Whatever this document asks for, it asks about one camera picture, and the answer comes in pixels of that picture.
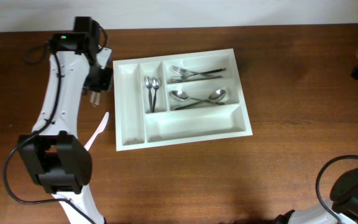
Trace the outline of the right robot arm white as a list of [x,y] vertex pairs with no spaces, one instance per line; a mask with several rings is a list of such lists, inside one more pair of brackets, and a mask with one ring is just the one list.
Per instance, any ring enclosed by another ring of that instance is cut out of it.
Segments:
[[319,171],[315,191],[319,204],[306,210],[290,210],[277,216],[273,223],[281,224],[335,224],[358,223],[358,167],[343,173],[335,181],[328,200],[323,200],[319,183],[324,171],[334,162],[346,159],[358,160],[357,155],[339,156],[327,162]]

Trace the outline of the small silver teaspoon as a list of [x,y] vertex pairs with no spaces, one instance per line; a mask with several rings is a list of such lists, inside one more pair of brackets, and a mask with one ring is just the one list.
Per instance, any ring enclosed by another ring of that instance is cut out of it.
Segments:
[[152,89],[152,81],[151,81],[151,78],[148,77],[148,76],[145,76],[144,77],[144,83],[145,83],[145,87],[148,89],[149,91],[149,95],[148,95],[148,100],[149,100],[149,108],[150,108],[150,112],[152,112],[152,92],[151,92],[151,89]]
[[158,78],[153,78],[152,80],[152,87],[155,90],[153,102],[152,102],[152,112],[155,112],[156,102],[157,102],[157,91],[161,87],[161,82]]

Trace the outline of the silver fork dark handle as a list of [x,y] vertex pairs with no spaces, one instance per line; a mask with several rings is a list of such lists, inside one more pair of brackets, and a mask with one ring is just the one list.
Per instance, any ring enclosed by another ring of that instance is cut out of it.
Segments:
[[218,73],[218,72],[224,72],[226,71],[225,68],[219,68],[219,69],[215,69],[215,70],[210,70],[210,71],[207,71],[207,72],[194,72],[194,71],[191,71],[191,70],[187,70],[187,69],[184,69],[184,68],[180,68],[180,67],[177,67],[177,66],[174,66],[174,65],[171,65],[170,66],[170,70],[181,75],[181,76],[185,76],[185,77],[191,77],[191,76],[194,76],[194,75],[209,75],[211,73]]

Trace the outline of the large silver spoon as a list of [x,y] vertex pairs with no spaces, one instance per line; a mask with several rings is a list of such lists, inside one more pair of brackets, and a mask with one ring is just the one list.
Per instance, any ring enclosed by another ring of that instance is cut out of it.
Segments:
[[208,102],[208,103],[214,103],[214,104],[221,105],[221,100],[226,96],[226,91],[225,90],[213,91],[208,96],[208,98],[206,100],[201,100],[201,99],[190,97],[187,93],[185,93],[184,91],[181,91],[181,90],[172,90],[169,92],[169,95],[174,100],[177,100],[180,102],[185,102],[188,100],[195,100],[197,103]]
[[[189,105],[185,105],[185,106],[181,106],[178,108],[175,108],[175,110],[184,110],[184,109],[188,109],[192,106],[196,106],[196,105],[200,105],[202,103],[212,103],[212,104],[218,104],[221,105],[221,100],[226,96],[226,90],[216,90],[214,92],[212,92],[207,99],[205,100],[200,100],[197,101],[196,103],[191,103]],[[172,96],[174,99],[176,100],[190,100],[191,98],[184,92],[181,90],[173,90],[170,92],[170,96]]]

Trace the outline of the white plastic knife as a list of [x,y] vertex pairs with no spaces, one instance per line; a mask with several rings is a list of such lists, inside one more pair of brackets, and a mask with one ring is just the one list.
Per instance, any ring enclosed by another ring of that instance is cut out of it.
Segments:
[[97,136],[105,130],[105,128],[107,126],[107,123],[108,123],[108,120],[109,120],[109,112],[105,112],[105,114],[104,114],[102,120],[100,121],[98,127],[96,128],[96,130],[94,131],[92,136],[88,139],[88,141],[84,145],[84,147],[85,147],[85,149],[87,151],[90,150],[90,148],[93,145],[93,143],[94,143],[95,139],[97,138]]

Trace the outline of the metal kitchen tongs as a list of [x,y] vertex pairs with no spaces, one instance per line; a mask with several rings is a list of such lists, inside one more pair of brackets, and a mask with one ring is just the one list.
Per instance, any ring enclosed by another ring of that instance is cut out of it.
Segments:
[[101,93],[100,92],[92,91],[91,96],[90,96],[91,105],[94,106],[94,107],[99,106],[100,98],[101,98]]

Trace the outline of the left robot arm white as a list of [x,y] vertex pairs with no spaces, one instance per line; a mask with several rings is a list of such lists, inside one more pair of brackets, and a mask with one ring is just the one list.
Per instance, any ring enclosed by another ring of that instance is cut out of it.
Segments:
[[105,33],[91,17],[76,17],[72,32],[55,33],[45,49],[50,52],[50,75],[44,103],[30,135],[21,135],[14,148],[33,183],[52,194],[71,223],[105,223],[90,191],[93,171],[89,149],[77,135],[83,94],[99,100],[112,85],[107,66],[112,50],[99,43]]

